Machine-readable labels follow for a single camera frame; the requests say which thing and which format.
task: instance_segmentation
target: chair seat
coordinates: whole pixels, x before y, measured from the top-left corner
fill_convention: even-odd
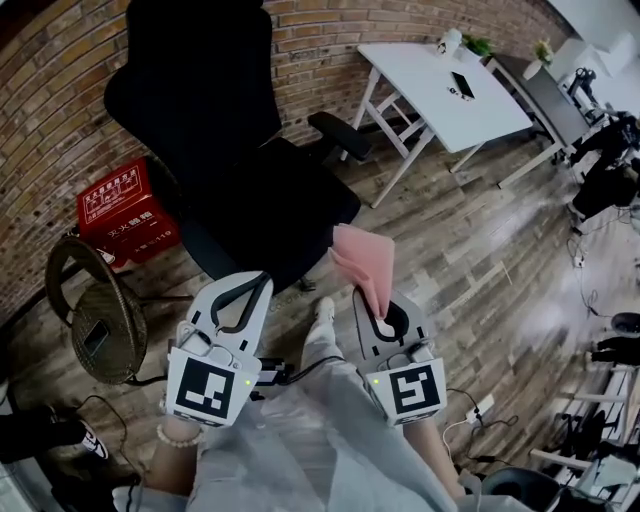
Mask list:
[[[199,190],[191,204],[189,222],[197,222],[239,270],[268,272],[276,293],[313,267],[332,244],[333,226],[351,222],[360,209],[344,183],[282,138],[217,175],[215,186]],[[202,243],[185,233],[183,242],[187,250]],[[211,273],[203,256],[194,258]]]
[[[71,339],[84,369],[100,382],[121,384],[140,369],[147,349],[147,324],[136,295],[122,286],[125,303],[118,299],[110,283],[94,283],[82,294],[73,311]],[[129,332],[122,309],[133,320],[135,336]],[[87,346],[87,337],[98,322],[108,336],[96,347]]]

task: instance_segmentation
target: wicker chair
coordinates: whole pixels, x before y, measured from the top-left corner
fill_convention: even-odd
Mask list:
[[[69,258],[97,281],[73,308],[62,292],[63,269]],[[143,382],[136,379],[147,351],[147,324],[142,307],[149,302],[191,301],[193,297],[139,298],[118,280],[100,253],[72,236],[62,238],[51,251],[45,286],[52,309],[71,328],[78,360],[92,377],[105,384],[137,386],[165,379],[164,376]],[[106,332],[96,346],[89,340],[100,323]]]

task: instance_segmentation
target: black phone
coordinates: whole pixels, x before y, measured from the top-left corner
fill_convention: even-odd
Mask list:
[[[458,90],[463,96],[467,96],[469,98],[475,98],[473,92],[471,92],[471,87],[469,87],[469,83],[467,79],[459,73],[451,72],[453,75],[453,79],[456,81],[456,85],[458,86]]]
[[[89,355],[94,356],[108,336],[109,329],[102,320],[98,320],[84,339],[84,346],[89,351]]]

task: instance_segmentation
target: brick wall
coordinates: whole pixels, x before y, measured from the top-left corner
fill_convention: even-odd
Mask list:
[[[126,62],[128,0],[57,0],[0,49],[0,323],[43,286],[51,246],[76,222],[75,195],[143,154],[104,109]],[[272,74],[284,135],[307,115],[349,119],[368,67],[355,45],[435,40],[452,26],[517,55],[570,33],[546,0],[276,0]]]

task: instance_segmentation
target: red box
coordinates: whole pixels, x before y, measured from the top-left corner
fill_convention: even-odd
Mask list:
[[[180,243],[175,222],[153,196],[147,161],[135,160],[77,197],[80,238],[115,256],[142,263]]]

